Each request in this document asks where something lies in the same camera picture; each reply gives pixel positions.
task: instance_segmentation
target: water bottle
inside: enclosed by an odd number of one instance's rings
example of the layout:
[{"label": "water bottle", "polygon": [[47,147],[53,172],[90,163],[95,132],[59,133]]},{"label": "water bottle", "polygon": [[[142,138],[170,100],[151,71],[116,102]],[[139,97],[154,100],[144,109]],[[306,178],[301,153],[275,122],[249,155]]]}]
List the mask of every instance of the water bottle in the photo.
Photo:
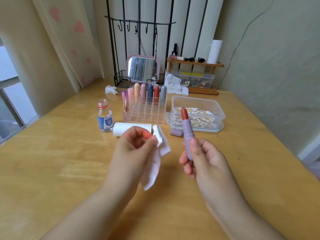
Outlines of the water bottle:
[{"label": "water bottle", "polygon": [[108,101],[106,99],[100,99],[98,101],[98,122],[100,130],[102,132],[111,132],[113,130],[113,118],[112,111],[109,108]]}]

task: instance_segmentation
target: toilet paper roll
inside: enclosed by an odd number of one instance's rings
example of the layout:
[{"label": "toilet paper roll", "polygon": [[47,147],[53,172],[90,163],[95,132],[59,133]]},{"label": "toilet paper roll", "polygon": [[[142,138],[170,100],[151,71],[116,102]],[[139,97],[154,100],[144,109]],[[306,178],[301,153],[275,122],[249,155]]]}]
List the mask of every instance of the toilet paper roll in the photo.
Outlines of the toilet paper roll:
[{"label": "toilet paper roll", "polygon": [[137,123],[122,123],[122,122],[117,122],[114,124],[113,127],[113,136],[122,136],[122,134],[129,128],[133,126],[139,126],[151,133],[151,124],[137,124]]},{"label": "toilet paper roll", "polygon": [[207,63],[217,64],[222,47],[222,40],[212,40]]}]

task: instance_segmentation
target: mirror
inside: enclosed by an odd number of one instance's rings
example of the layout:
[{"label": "mirror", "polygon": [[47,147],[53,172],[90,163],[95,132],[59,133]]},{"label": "mirror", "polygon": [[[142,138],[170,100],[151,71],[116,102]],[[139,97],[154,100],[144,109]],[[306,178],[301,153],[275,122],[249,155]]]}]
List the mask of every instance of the mirror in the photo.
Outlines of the mirror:
[{"label": "mirror", "polygon": [[153,56],[132,55],[127,59],[127,76],[137,83],[147,83],[154,74],[159,77],[159,61]]}]

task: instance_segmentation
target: clear plastic box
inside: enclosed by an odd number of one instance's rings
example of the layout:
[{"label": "clear plastic box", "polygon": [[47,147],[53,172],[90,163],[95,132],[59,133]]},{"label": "clear plastic box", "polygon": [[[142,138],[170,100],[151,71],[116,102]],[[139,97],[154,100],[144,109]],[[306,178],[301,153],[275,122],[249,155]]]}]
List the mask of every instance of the clear plastic box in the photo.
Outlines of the clear plastic box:
[{"label": "clear plastic box", "polygon": [[177,70],[170,73],[180,78],[180,85],[185,87],[209,89],[214,80],[214,75],[209,72]]},{"label": "clear plastic box", "polygon": [[129,111],[122,109],[122,120],[149,124],[165,124],[167,97],[159,98],[158,102],[148,102],[148,97],[139,97],[138,103],[133,100],[129,103]]},{"label": "clear plastic box", "polygon": [[169,124],[182,130],[181,108],[186,108],[194,131],[219,132],[226,118],[217,101],[186,96],[173,96]]}]

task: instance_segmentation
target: mirror frame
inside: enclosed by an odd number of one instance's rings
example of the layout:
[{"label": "mirror frame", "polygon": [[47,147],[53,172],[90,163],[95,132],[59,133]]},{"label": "mirror frame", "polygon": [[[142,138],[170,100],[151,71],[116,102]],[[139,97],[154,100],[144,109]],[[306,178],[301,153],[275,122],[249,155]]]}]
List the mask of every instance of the mirror frame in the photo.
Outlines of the mirror frame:
[{"label": "mirror frame", "polygon": [[[157,68],[157,76],[159,78],[159,74],[160,74],[160,62],[158,60],[158,58],[155,58],[154,56],[142,56],[142,55],[131,55],[127,58],[127,62],[126,62],[126,73],[129,72],[129,60],[132,58],[132,57],[138,57],[138,58],[146,58],[146,59],[152,59],[152,60],[155,60],[155,62],[158,64],[158,68]],[[133,82],[133,83],[147,83],[147,81],[136,81],[136,80],[131,80],[130,78],[130,81]]]}]

